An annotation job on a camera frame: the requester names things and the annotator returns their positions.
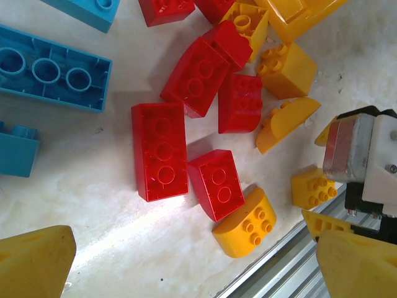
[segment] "white floor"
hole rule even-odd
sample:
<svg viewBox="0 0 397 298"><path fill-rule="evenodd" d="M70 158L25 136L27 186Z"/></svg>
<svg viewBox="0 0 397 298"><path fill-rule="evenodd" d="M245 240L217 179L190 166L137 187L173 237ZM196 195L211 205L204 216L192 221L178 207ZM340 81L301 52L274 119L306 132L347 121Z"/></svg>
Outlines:
<svg viewBox="0 0 397 298"><path fill-rule="evenodd" d="M42 139L31 178L0 176L0 238L72 226L78 253L63 298L214 296L302 219L291 206L290 177L321 166L324 150L313 141L325 125L367 104L397 109L397 3L351 0L297 40L319 65L310 96L323 106L279 146L262 156L257 131L218 135L216 101L206 118L186 118L189 157L232 150L243 189L264 188L278 215L263 244L234 260L212 237L214 223L193 191L148 204L135 185L130 107L160 101L176 61L211 27L200 11L148 29L137 0L122 0L103 34L40 1L0 0L0 7L2 24L114 61L101 115L0 97L0 120L37 128ZM266 47L276 39L270 32ZM253 75L253 66L244 72ZM263 115L276 104L264 92Z"/></svg>

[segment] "red toy brick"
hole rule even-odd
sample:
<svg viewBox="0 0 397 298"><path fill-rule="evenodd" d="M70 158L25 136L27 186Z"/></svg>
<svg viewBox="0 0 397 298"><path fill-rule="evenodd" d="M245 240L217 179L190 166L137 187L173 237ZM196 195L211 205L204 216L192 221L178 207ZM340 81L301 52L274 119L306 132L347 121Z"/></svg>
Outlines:
<svg viewBox="0 0 397 298"><path fill-rule="evenodd" d="M193 0L139 0L148 27L184 20L194 9Z"/></svg>
<svg viewBox="0 0 397 298"><path fill-rule="evenodd" d="M139 195L151 202L187 194L183 105L139 104L131 113Z"/></svg>
<svg viewBox="0 0 397 298"><path fill-rule="evenodd" d="M198 9L211 24L221 21L236 0L194 0Z"/></svg>
<svg viewBox="0 0 397 298"><path fill-rule="evenodd" d="M231 64L232 72L242 70L251 57L252 49L248 39L240 35L229 20L218 24L204 34L203 38Z"/></svg>
<svg viewBox="0 0 397 298"><path fill-rule="evenodd" d="M204 117L229 69L230 64L199 37L178 61L160 97L183 102L191 118Z"/></svg>
<svg viewBox="0 0 397 298"><path fill-rule="evenodd" d="M211 151L190 161L188 167L197 199L214 222L244 205L231 151Z"/></svg>
<svg viewBox="0 0 397 298"><path fill-rule="evenodd" d="M218 132L252 132L261 121L262 80L229 73L218 92Z"/></svg>

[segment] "blue toy brick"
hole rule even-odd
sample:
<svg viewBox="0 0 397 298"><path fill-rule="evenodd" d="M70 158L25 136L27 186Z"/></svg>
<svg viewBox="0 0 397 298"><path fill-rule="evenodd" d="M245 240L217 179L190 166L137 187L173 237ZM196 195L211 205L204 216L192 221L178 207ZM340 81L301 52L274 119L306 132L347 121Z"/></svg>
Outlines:
<svg viewBox="0 0 397 298"><path fill-rule="evenodd" d="M0 174L26 177L32 172L40 141L36 129L15 125L11 133L0 122Z"/></svg>
<svg viewBox="0 0 397 298"><path fill-rule="evenodd" d="M0 24L0 91L103 112L112 60Z"/></svg>
<svg viewBox="0 0 397 298"><path fill-rule="evenodd" d="M120 0L42 0L65 14L107 33Z"/></svg>

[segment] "white table surface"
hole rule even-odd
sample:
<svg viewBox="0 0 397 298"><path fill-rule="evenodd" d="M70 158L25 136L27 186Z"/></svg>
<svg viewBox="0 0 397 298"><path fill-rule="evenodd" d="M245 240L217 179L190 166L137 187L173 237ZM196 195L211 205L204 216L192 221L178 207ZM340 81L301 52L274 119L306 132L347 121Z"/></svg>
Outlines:
<svg viewBox="0 0 397 298"><path fill-rule="evenodd" d="M138 1L121 0L103 34L39 0L0 0L2 24L114 61L104 114L0 95L0 120L36 128L42 139L31 178L0 176L0 238L72 226L78 252L64 298L214 296L302 220L291 205L290 177L322 165L324 149L313 142L326 124L367 104L397 108L396 14L394 0L351 0L297 40L318 63L310 96L323 106L263 156L254 143L258 130L217 134L217 101L206 118L185 118L189 158L232 150L243 189L264 188L278 215L263 244L234 260L212 237L214 223L192 190L146 203L133 170L130 107L160 102L179 57L211 27L200 11L148 29ZM273 31L269 36L265 47L276 47ZM263 116L280 104L267 92L263 100Z"/></svg>

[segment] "red 2x3 brick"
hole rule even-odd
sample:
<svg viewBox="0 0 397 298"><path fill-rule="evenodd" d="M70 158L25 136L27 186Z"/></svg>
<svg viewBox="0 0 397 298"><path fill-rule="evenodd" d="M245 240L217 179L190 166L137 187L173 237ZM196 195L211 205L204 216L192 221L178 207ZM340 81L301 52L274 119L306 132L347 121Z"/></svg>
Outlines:
<svg viewBox="0 0 397 298"><path fill-rule="evenodd" d="M229 73L218 93L218 132L252 132L261 121L262 80Z"/></svg>
<svg viewBox="0 0 397 298"><path fill-rule="evenodd" d="M244 205L231 151L211 151L190 161L188 168L197 199L214 222Z"/></svg>
<svg viewBox="0 0 397 298"><path fill-rule="evenodd" d="M185 115L182 104L131 108L136 184L146 201L187 194Z"/></svg>
<svg viewBox="0 0 397 298"><path fill-rule="evenodd" d="M178 61L160 97L182 102L190 118L204 117L229 69L230 64L199 37Z"/></svg>
<svg viewBox="0 0 397 298"><path fill-rule="evenodd" d="M229 20L209 30L203 38L231 64L232 72L242 70L252 54L248 39L240 35Z"/></svg>
<svg viewBox="0 0 397 298"><path fill-rule="evenodd" d="M184 20L195 7L193 0L139 0L148 27Z"/></svg>
<svg viewBox="0 0 397 298"><path fill-rule="evenodd" d="M218 23L236 0L194 0L211 24Z"/></svg>

